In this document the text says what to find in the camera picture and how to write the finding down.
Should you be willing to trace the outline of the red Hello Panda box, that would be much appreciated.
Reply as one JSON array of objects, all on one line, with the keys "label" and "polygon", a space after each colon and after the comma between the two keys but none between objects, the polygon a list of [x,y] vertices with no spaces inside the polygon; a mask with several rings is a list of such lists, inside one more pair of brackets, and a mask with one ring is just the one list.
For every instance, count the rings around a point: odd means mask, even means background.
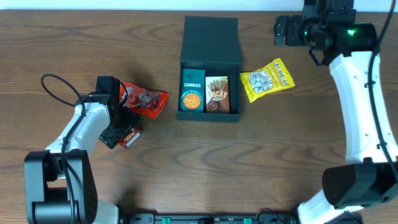
[{"label": "red Hello Panda box", "polygon": [[118,140],[118,144],[123,148],[128,148],[130,147],[139,137],[142,135],[143,130],[136,126],[131,128],[127,134]]}]

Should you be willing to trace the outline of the teal Chunkies cookie box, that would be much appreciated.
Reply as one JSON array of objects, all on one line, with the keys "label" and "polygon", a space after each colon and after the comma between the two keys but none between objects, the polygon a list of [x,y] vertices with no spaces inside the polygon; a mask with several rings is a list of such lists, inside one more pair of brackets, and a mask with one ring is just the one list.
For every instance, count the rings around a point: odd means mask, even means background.
[{"label": "teal Chunkies cookie box", "polygon": [[180,111],[202,113],[205,92],[205,71],[182,69],[180,82]]}]

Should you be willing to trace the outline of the Pocky chocolate stick box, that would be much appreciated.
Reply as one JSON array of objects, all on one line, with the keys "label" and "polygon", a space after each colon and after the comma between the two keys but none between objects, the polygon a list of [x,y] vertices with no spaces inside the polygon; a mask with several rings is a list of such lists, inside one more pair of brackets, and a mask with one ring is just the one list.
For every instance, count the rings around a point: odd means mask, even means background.
[{"label": "Pocky chocolate stick box", "polygon": [[206,112],[229,113],[229,83],[227,76],[205,77]]}]

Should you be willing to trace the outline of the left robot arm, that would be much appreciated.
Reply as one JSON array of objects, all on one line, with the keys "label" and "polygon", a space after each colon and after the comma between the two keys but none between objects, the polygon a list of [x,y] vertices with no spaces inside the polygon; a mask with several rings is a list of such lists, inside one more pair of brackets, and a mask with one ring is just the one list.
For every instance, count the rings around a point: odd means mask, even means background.
[{"label": "left robot arm", "polygon": [[73,118],[45,150],[24,159],[29,223],[121,223],[117,205],[98,200],[90,165],[97,141],[110,149],[135,125],[117,93],[81,97]]}]

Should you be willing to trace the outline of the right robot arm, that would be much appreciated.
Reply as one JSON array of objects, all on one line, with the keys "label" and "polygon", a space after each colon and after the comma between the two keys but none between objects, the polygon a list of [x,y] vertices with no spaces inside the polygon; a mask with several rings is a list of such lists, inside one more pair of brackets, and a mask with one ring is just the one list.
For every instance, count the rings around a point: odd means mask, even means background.
[{"label": "right robot arm", "polygon": [[340,97],[346,164],[328,168],[322,189],[297,207],[297,223],[331,223],[350,212],[397,196],[397,143],[392,135],[379,75],[375,27],[338,16],[278,16],[276,45],[323,52]]}]

